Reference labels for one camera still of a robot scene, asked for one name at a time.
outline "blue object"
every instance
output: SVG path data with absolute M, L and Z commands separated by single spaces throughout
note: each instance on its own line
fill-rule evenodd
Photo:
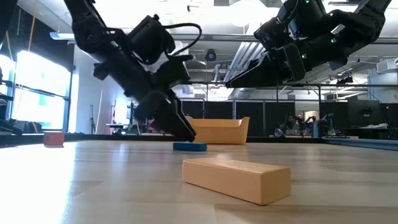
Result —
M 207 150 L 206 143 L 192 143 L 192 142 L 175 142 L 173 143 L 174 150 L 180 151 L 194 151 L 203 152 Z

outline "ceiling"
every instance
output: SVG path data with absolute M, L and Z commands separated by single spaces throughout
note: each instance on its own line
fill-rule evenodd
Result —
M 37 18 L 51 28 L 60 32 L 71 32 L 72 22 L 63 0 L 20 0 L 19 5 L 27 12 L 33 14 L 37 1 Z M 96 0 L 96 8 L 109 27 L 132 28 L 136 26 L 147 14 L 158 14 L 164 25 L 179 22 L 196 22 L 202 26 L 204 34 L 252 34 L 262 22 L 269 20 L 276 15 L 278 8 L 265 7 L 260 0 Z M 225 2 L 236 2 L 230 6 Z M 324 1 L 327 11 L 335 9 L 336 6 L 329 6 Z M 353 11 L 355 7 L 339 7 L 344 11 Z M 381 37 L 398 38 L 398 1 L 393 1 L 386 12 L 387 22 L 382 31 Z M 181 28 L 170 31 L 173 34 L 195 34 L 197 31 L 191 28 Z M 194 80 L 211 80 L 212 68 L 217 63 L 231 65 L 240 42 L 198 42 L 190 49 L 190 53 L 196 58 L 195 61 L 187 63 Z M 215 49 L 217 59 L 215 62 L 205 61 L 205 54 L 208 49 Z M 377 57 L 397 56 L 398 45 L 369 45 L 356 52 L 350 57 L 355 61 L 361 56 L 361 60 L 376 62 Z M 367 74 L 366 69 L 373 68 L 372 64 L 349 63 L 344 69 L 357 67 L 358 77 Z M 341 72 L 331 71 L 327 65 L 321 65 L 306 76 L 311 82 L 325 82 L 330 76 Z

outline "computer monitor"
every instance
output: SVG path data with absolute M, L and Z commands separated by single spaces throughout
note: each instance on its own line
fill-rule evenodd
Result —
M 353 127 L 365 127 L 384 122 L 382 105 L 376 100 L 348 100 L 348 116 Z

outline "red block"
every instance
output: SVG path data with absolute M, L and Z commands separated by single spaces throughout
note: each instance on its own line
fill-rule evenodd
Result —
M 63 146 L 65 141 L 65 133 L 60 131 L 44 132 L 44 145 L 45 146 Z

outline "wooden table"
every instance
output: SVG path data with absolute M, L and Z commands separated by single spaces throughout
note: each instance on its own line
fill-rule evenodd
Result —
M 292 195 L 261 207 L 182 182 L 182 161 L 292 168 Z M 0 149 L 0 223 L 397 223 L 398 153 L 326 144 L 67 142 Z

